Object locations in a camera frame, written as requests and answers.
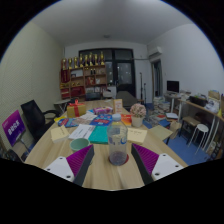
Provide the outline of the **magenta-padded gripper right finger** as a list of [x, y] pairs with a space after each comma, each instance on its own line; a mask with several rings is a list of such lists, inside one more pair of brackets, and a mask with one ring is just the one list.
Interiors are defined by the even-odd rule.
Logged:
[[176, 162], [168, 154], [156, 154], [135, 143], [131, 146], [131, 153], [136, 161], [145, 185], [164, 178], [183, 168], [182, 165]]

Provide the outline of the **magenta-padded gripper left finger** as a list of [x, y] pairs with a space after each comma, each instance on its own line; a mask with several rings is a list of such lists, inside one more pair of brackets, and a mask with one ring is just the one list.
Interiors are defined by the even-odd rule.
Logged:
[[45, 171], [82, 186], [93, 157], [94, 146], [89, 145], [68, 157], [58, 157]]

